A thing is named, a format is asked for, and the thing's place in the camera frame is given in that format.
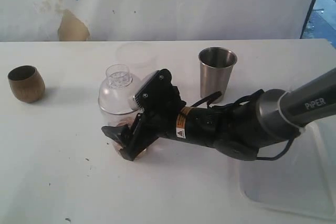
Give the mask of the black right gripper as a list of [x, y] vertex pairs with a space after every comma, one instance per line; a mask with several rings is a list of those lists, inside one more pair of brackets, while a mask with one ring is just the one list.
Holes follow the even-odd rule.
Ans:
[[[145, 123], [147, 147], [168, 131], [175, 123], [181, 109], [186, 106], [186, 102], [181, 99], [178, 87], [172, 85], [171, 72], [168, 69], [159, 71], [160, 85], [154, 107], [149, 110], [141, 109], [148, 118]], [[131, 131], [128, 125], [103, 126], [101, 130], [105, 136], [117, 143], [128, 143], [130, 140]]]

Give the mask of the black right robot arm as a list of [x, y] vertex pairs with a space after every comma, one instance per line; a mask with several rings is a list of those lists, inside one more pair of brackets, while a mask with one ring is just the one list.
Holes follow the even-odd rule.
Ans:
[[213, 105], [215, 92], [191, 106], [171, 83], [169, 70], [153, 72], [132, 102], [142, 109], [131, 126], [103, 126], [129, 161], [159, 138], [214, 148], [234, 159], [255, 161], [261, 148], [286, 142], [289, 149], [304, 127], [335, 115], [335, 70], [291, 92], [258, 90], [227, 105]]

